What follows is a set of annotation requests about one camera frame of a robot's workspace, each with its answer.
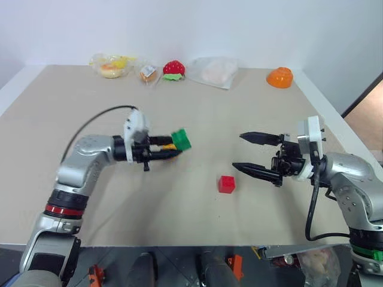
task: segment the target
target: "plastic bag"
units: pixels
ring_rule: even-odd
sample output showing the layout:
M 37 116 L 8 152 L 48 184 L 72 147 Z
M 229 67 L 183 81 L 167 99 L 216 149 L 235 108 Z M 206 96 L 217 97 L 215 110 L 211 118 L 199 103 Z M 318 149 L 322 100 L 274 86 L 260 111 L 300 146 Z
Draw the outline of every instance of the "plastic bag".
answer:
M 90 59 L 89 64 L 97 74 L 105 78 L 118 78 L 125 76 L 133 67 L 134 58 L 105 54 L 95 54 Z
M 152 65 L 148 60 L 138 59 L 134 63 L 134 70 L 137 77 L 147 86 L 157 84 L 162 76 L 162 71 Z
M 341 267 L 333 248 L 311 250 L 297 257 L 306 276 L 305 287 L 336 287 Z
M 186 77 L 206 85 L 229 89 L 238 71 L 238 61 L 226 57 L 198 58 L 186 68 Z

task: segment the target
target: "table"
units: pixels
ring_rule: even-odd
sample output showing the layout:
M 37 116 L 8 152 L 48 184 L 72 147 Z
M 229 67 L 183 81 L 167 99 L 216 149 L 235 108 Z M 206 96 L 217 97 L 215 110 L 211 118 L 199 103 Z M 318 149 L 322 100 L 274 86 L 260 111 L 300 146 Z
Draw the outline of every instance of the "table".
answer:
M 298 245 L 311 198 L 309 182 L 281 188 L 238 172 L 233 161 L 270 167 L 276 152 L 239 138 L 248 131 L 289 132 L 318 112 L 296 84 L 277 89 L 267 69 L 241 69 L 229 91 L 189 80 L 148 87 L 131 73 L 105 79 L 86 66 L 47 66 L 0 117 L 2 200 L 0 243 L 25 244 L 52 191 L 72 134 L 97 112 L 115 105 L 141 109 L 151 134 L 186 129 L 192 149 L 176 160 L 106 168 L 89 200 L 79 236 L 84 246 Z M 127 111 L 93 122 L 82 135 L 120 135 Z M 325 151 L 344 149 L 326 129 Z M 236 190 L 219 194 L 220 175 Z M 318 199 L 312 234 L 347 232 L 337 204 Z M 326 243 L 345 243 L 330 238 Z

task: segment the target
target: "red strawberry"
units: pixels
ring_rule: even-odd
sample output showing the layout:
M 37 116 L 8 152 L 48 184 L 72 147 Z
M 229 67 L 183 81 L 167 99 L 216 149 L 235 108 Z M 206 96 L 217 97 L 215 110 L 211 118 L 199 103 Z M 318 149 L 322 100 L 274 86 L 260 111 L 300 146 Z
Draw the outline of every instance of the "red strawberry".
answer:
M 182 65 L 181 62 L 175 60 L 167 63 L 163 67 L 164 74 L 181 74 L 182 76 L 185 74 L 185 66 Z

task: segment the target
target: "orange bowl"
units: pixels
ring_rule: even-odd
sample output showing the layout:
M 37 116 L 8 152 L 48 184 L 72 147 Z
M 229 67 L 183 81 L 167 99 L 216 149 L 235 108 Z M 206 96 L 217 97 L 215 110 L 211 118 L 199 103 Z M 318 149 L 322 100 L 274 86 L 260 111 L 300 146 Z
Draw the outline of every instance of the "orange bowl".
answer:
M 276 88 L 289 88 L 293 83 L 293 73 L 289 68 L 279 67 L 268 75 L 266 81 Z

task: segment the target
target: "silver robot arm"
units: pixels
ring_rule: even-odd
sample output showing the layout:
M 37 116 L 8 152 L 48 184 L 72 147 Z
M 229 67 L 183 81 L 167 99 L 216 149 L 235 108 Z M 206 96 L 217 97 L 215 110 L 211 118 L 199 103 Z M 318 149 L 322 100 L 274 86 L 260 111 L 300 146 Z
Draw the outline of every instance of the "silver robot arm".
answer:
M 329 236 L 350 237 L 351 256 L 355 265 L 352 273 L 360 279 L 379 278 L 383 285 L 383 182 L 376 177 L 372 166 L 360 157 L 333 152 L 324 155 L 323 131 L 319 126 L 319 118 L 315 116 L 300 125 L 298 143 L 288 141 L 285 135 L 244 133 L 240 137 L 251 143 L 281 147 L 272 158 L 271 169 L 252 163 L 233 163 L 233 166 L 278 187 L 285 176 L 292 176 L 298 181 L 310 179 L 314 191 L 306 222 L 306 238 L 313 241 Z M 349 227 L 349 234 L 310 236 L 319 187 L 327 187 L 326 196 L 337 201 Z
M 383 182 L 351 154 L 329 152 L 321 181 L 330 184 L 350 231 L 352 260 L 366 274 L 383 276 Z
M 102 169 L 116 162 L 113 152 L 110 136 L 86 136 L 76 143 L 59 167 L 51 197 L 26 245 L 20 262 L 22 277 L 35 274 L 30 270 L 49 271 L 64 283 L 72 277 L 81 243 L 75 234 Z
M 148 136 L 144 115 L 134 109 L 124 124 L 124 136 L 85 136 L 57 171 L 53 192 L 37 219 L 20 262 L 13 287 L 66 286 L 73 276 L 81 240 L 75 235 L 102 169 L 117 161 L 144 164 L 179 155 L 176 148 L 152 151 L 153 145 L 174 144 L 171 136 Z

